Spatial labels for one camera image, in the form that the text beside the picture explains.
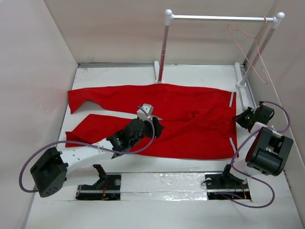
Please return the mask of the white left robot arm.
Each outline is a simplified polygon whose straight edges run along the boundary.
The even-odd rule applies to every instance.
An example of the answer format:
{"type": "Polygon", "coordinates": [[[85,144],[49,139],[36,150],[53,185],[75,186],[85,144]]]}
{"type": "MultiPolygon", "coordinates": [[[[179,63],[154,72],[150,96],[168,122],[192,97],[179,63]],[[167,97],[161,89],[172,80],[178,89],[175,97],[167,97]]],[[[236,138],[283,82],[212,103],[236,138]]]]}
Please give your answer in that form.
{"type": "Polygon", "coordinates": [[[131,154],[132,147],[144,138],[159,138],[163,130],[164,126],[157,117],[144,121],[136,118],[124,129],[93,145],[81,143],[77,149],[62,151],[56,147],[47,149],[30,169],[40,197],[46,198],[63,187],[80,184],[80,179],[73,179],[70,174],[83,167],[92,166],[96,169],[97,173],[90,177],[90,184],[95,189],[103,188],[107,175],[98,162],[131,154]]]}

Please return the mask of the red trousers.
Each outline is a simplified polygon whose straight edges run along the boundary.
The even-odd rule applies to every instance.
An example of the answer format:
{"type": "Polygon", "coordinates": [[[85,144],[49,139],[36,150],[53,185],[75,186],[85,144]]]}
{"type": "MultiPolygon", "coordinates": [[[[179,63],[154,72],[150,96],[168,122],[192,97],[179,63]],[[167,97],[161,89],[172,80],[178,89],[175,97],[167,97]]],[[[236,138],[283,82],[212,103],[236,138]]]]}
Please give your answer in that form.
{"type": "Polygon", "coordinates": [[[217,160],[232,158],[236,151],[235,92],[165,83],[68,92],[72,113],[86,101],[124,113],[135,113],[142,104],[152,105],[164,129],[159,138],[145,138],[133,148],[140,155],[217,160]]]}

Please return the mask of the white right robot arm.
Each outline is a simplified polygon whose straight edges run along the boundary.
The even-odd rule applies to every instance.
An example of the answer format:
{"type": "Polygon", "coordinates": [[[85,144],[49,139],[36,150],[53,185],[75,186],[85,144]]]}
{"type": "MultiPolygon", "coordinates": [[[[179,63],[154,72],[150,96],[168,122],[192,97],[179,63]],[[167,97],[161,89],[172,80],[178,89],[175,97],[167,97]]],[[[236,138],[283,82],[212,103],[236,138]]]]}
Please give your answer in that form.
{"type": "Polygon", "coordinates": [[[274,102],[260,101],[257,107],[248,107],[241,114],[236,115],[233,120],[250,133],[246,141],[252,137],[255,140],[244,159],[235,161],[246,142],[243,142],[235,151],[231,162],[225,166],[219,177],[220,183],[226,188],[231,188],[234,185],[242,184],[247,177],[256,174],[278,176],[284,169],[294,143],[293,139],[283,135],[291,123],[288,112],[274,102]],[[277,131],[268,125],[275,111],[267,104],[275,105],[284,112],[287,119],[285,129],[277,131]]]}

